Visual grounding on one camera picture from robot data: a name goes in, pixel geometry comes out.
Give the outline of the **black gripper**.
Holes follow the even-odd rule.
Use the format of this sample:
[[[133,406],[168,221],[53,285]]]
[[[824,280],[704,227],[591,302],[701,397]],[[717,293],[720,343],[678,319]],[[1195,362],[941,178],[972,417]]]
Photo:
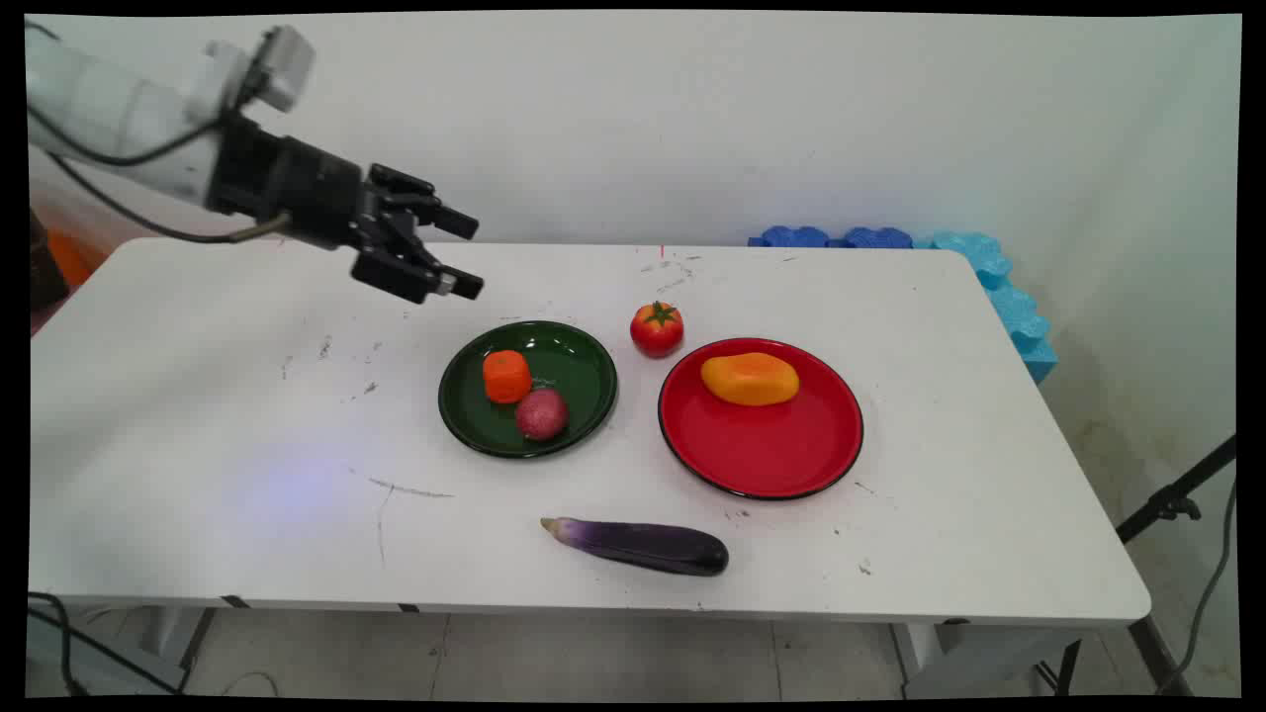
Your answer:
[[[205,207],[258,224],[287,217],[280,229],[286,237],[322,250],[349,246],[351,276],[403,302],[473,302],[484,291],[484,277],[443,264],[417,234],[417,226],[462,239],[479,233],[480,222],[447,207],[430,182],[273,136],[241,114],[227,117]]]

